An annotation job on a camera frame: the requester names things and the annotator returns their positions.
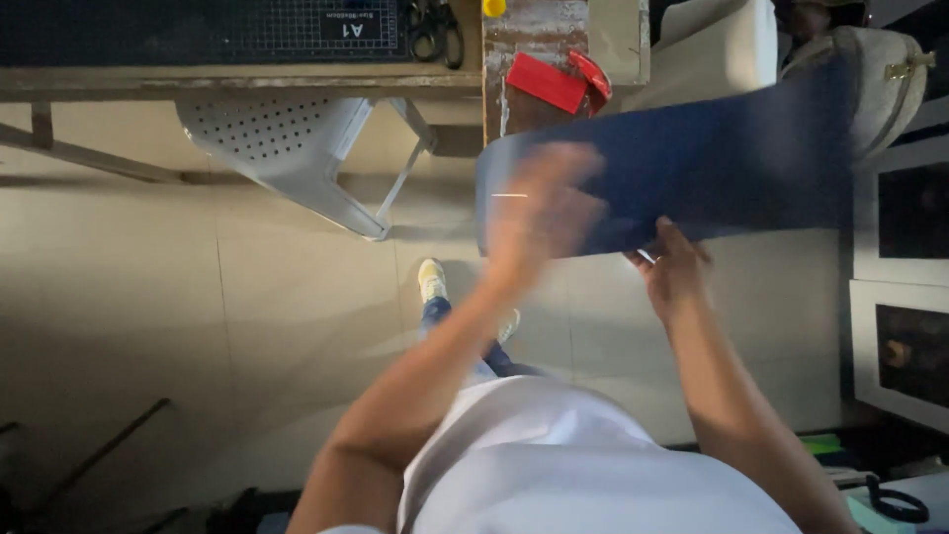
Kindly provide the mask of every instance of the black scissors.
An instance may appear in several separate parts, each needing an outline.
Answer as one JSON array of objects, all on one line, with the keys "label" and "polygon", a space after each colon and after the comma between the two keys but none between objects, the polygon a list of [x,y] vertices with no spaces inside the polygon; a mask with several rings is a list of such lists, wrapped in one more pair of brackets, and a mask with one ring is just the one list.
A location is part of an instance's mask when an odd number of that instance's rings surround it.
[{"label": "black scissors", "polygon": [[408,15],[409,48],[416,61],[429,63],[444,57],[451,70],[461,67],[465,42],[448,0],[412,0]]}]

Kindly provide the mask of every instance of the yellow sneaker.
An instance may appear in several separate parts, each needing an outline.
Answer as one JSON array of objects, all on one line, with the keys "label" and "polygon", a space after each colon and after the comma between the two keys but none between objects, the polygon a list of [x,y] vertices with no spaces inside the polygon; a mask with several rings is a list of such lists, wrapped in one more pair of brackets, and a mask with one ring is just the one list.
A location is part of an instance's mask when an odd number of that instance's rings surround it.
[{"label": "yellow sneaker", "polygon": [[437,259],[429,257],[421,263],[421,267],[419,267],[419,289],[421,290],[422,302],[428,302],[436,296],[448,298],[445,271],[441,268],[441,263],[438,263]]},{"label": "yellow sneaker", "polygon": [[497,329],[497,343],[503,345],[505,341],[510,339],[511,336],[517,332],[517,327],[520,325],[521,313],[515,308],[511,311],[511,315],[508,316],[508,321]]}]

